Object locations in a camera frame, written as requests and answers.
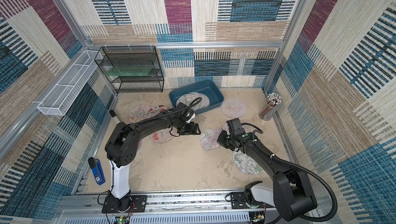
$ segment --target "blue stapler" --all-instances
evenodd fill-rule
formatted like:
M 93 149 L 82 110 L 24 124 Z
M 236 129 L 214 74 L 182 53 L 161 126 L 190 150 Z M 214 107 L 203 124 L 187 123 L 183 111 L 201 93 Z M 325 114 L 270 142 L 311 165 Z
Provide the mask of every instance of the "blue stapler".
M 94 157 L 90 157 L 88 159 L 88 164 L 91 167 L 96 183 L 98 185 L 102 185 L 104 182 L 106 182 L 100 161 Z

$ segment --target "circular paper disc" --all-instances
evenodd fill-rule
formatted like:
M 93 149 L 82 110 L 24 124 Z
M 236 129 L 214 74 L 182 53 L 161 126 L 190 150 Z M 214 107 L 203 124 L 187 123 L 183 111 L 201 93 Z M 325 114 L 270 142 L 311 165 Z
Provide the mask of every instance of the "circular paper disc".
M 151 135 L 149 135 L 149 138 L 151 141 L 153 141 L 155 143 L 169 142 L 174 137 L 169 133 L 170 130 L 172 130 L 171 132 L 173 135 L 178 136 L 176 128 L 173 128 L 173 129 L 166 128 L 166 129 L 161 129 L 157 132 L 152 133 Z
M 230 118 L 240 118 L 246 113 L 246 105 L 238 99 L 225 99 L 221 104 L 222 112 Z
M 169 109 L 169 107 L 164 106 L 164 105 L 158 105 L 158 106 L 154 106 L 151 107 L 148 111 L 147 111 L 147 118 L 152 118 L 156 115 L 158 115 L 160 112 Z
M 255 160 L 242 151 L 232 152 L 232 161 L 236 168 L 246 174 L 257 174 L 263 170 Z
M 137 143 L 136 152 L 139 151 L 139 149 L 140 149 L 141 146 L 142 146 L 142 140 L 140 140 L 140 141 Z
M 220 146 L 217 143 L 222 129 L 209 129 L 205 131 L 201 136 L 201 147 L 205 150 L 211 150 Z
M 191 104 L 191 102 L 193 100 L 195 100 L 197 98 L 196 95 L 191 94 L 191 93 L 187 93 L 187 94 L 183 94 L 182 96 L 180 96 L 178 98 L 178 100 L 176 101 L 176 106 L 181 102 L 183 104 L 185 104 L 186 106 L 189 106 Z M 193 110 L 197 111 L 201 108 L 202 106 L 202 101 L 200 103 L 198 103 L 197 105 L 193 106 Z
M 194 94 L 194 95 L 196 95 L 196 96 L 202 98 L 202 100 L 201 100 L 201 103 L 202 103 L 201 106 L 202 106 L 202 108 L 206 108 L 206 107 L 209 106 L 210 101 L 209 101 L 209 98 L 208 98 L 205 94 L 203 94 L 203 93 L 197 93 L 197 92 L 192 92 L 192 94 Z
M 147 113 L 150 108 L 151 106 L 149 106 L 148 104 L 140 104 L 132 108 L 128 114 L 129 122 L 137 123 L 146 119 Z

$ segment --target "white plastic vent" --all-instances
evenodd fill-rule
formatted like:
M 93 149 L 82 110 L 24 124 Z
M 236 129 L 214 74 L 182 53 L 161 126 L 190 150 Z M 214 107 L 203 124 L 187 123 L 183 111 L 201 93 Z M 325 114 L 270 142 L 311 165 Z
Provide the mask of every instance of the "white plastic vent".
M 130 224 L 153 224 L 153 223 L 246 223 L 249 219 L 249 212 L 228 212 L 228 213 L 191 213 L 191 214 L 158 214 L 158 215 L 134 215 Z
M 38 105 L 44 115 L 64 116 L 97 65 L 97 51 L 86 50 Z
M 110 223 L 114 222 L 115 217 L 108 217 Z M 106 217 L 69 217 L 65 224 L 108 224 Z

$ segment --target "striped wallpaper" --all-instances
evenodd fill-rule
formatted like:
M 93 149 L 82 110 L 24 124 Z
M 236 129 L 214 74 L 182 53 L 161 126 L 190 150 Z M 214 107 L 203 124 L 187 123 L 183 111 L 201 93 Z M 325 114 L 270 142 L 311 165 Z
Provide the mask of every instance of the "striped wallpaper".
M 282 40 L 296 0 L 65 2 L 90 41 L 106 44 Z M 260 51 L 245 48 L 237 52 L 234 49 L 158 50 L 163 60 L 165 88 L 178 88 L 206 79 L 213 80 L 221 88 L 261 88 L 276 51 L 277 48 Z M 270 55 L 258 56 L 267 52 Z
M 396 0 L 308 0 L 271 82 L 292 156 L 337 196 L 327 223 L 396 223 L 395 39 Z
M 0 137 L 81 49 L 52 0 L 0 0 Z M 49 223 L 113 94 L 96 71 L 63 117 L 39 114 L 0 161 L 0 223 Z

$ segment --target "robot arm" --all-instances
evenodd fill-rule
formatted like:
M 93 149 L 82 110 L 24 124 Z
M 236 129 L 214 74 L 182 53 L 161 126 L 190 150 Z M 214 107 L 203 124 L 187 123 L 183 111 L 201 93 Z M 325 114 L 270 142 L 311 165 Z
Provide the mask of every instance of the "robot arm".
M 117 124 L 105 146 L 112 169 L 112 187 L 108 191 L 103 213 L 125 212 L 130 208 L 129 168 L 141 139 L 171 127 L 176 128 L 179 135 L 201 134 L 198 124 L 190 122 L 195 116 L 192 106 L 179 103 L 176 109 L 164 110 L 154 118 L 139 123 Z
M 240 149 L 253 158 L 272 177 L 272 188 L 265 186 L 261 181 L 245 186 L 247 205 L 257 206 L 260 202 L 264 202 L 275 206 L 280 216 L 286 221 L 297 217 L 311 221 L 325 221 L 335 215 L 337 200 L 334 192 L 330 187 L 325 186 L 326 182 L 318 175 L 299 165 L 279 159 L 255 136 L 255 132 L 263 133 L 259 128 L 255 127 L 255 131 L 246 133 L 238 118 L 227 121 L 227 126 L 229 130 L 222 131 L 217 142 L 232 151 Z M 325 217 L 320 217 L 323 220 L 303 215 L 317 207 L 307 172 L 324 184 L 332 199 L 332 209 Z

